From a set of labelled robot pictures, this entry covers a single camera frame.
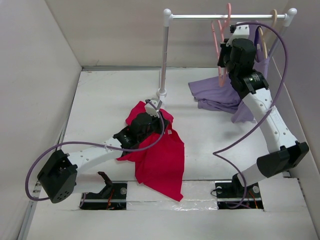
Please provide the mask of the pink plastic hanger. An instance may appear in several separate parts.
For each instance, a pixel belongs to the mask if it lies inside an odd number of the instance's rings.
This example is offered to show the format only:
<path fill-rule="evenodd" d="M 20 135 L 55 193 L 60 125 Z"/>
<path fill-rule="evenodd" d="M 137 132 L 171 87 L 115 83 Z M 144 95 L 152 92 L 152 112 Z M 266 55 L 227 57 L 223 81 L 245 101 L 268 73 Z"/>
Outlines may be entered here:
<path fill-rule="evenodd" d="M 224 37 L 224 32 L 226 27 L 229 26 L 230 20 L 231 20 L 231 13 L 232 13 L 232 5 L 231 3 L 227 4 L 227 19 L 224 20 L 224 23 L 222 24 L 220 20 L 217 20 L 218 27 L 219 27 L 219 34 L 222 42 L 224 42 L 225 37 Z M 220 57 L 220 49 L 219 49 L 219 44 L 218 44 L 218 39 L 217 39 L 217 34 L 215 30 L 215 25 L 214 22 L 211 22 L 211 31 L 213 35 L 213 42 L 214 42 L 214 47 L 215 47 L 215 52 L 217 55 L 217 59 Z M 218 85 L 220 87 L 223 87 L 226 82 L 226 69 L 222 69 L 220 66 L 218 66 Z"/>

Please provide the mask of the red t shirt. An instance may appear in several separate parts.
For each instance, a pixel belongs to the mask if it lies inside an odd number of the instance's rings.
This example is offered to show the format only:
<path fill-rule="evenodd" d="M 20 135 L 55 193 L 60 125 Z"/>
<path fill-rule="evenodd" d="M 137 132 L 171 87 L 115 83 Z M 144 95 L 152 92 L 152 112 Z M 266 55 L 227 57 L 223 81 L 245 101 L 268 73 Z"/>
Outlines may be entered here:
<path fill-rule="evenodd" d="M 175 201 L 181 201 L 185 169 L 185 144 L 178 133 L 165 130 L 163 137 L 151 148 L 119 157 L 118 161 L 135 163 L 135 178 Z"/>

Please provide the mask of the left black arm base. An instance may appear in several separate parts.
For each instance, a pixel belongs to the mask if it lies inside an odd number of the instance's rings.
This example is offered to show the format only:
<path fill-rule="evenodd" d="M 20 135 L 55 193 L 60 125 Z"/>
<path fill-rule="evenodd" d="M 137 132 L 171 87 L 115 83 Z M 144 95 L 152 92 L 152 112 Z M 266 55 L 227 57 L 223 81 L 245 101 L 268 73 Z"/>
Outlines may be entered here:
<path fill-rule="evenodd" d="M 98 193 L 83 192 L 79 208 L 81 210 L 126 210 L 128 183 L 126 181 L 111 181 L 103 171 L 98 171 L 97 174 L 103 178 L 104 187 Z"/>

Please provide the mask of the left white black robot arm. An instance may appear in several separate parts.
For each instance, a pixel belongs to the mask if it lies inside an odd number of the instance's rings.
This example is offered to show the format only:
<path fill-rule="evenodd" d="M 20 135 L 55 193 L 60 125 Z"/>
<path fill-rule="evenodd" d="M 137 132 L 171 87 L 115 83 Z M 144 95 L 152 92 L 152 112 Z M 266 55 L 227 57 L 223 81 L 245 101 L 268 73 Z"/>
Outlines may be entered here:
<path fill-rule="evenodd" d="M 106 161 L 139 153 L 156 145 L 163 138 L 170 122 L 158 111 L 155 115 L 139 113 L 104 144 L 79 142 L 90 147 L 72 153 L 61 149 L 53 152 L 37 175 L 37 179 L 53 204 L 68 198 L 83 172 Z"/>

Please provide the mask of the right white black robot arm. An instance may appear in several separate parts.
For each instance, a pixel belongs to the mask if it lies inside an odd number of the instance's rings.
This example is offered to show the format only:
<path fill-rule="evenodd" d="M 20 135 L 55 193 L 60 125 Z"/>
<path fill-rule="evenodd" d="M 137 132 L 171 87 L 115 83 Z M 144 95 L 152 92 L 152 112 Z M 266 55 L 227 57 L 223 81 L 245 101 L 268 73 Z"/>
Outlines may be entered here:
<path fill-rule="evenodd" d="M 254 69 L 254 43 L 246 38 L 230 38 L 220 46 L 218 66 L 226 68 L 232 88 L 257 121 L 268 149 L 267 155 L 258 157 L 255 164 L 233 176 L 231 191 L 242 197 L 249 186 L 295 168 L 309 146 L 297 140 L 273 105 L 274 98 L 264 75 Z"/>

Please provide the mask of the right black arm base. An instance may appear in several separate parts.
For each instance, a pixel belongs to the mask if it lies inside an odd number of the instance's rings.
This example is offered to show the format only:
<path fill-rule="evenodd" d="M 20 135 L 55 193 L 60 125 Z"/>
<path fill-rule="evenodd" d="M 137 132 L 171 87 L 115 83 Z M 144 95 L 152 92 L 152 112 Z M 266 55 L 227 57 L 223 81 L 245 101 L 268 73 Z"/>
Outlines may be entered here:
<path fill-rule="evenodd" d="M 219 210 L 264 209 L 258 183 L 247 186 L 245 192 L 238 180 L 217 180 L 210 194 L 216 197 Z"/>

